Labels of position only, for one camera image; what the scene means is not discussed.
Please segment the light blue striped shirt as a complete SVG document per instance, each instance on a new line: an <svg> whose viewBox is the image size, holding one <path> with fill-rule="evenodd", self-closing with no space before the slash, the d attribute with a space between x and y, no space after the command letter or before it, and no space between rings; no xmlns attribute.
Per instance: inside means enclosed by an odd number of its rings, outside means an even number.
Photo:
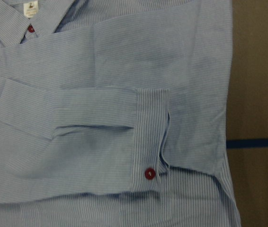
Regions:
<svg viewBox="0 0 268 227"><path fill-rule="evenodd" d="M0 0L0 227L239 227L230 0Z"/></svg>

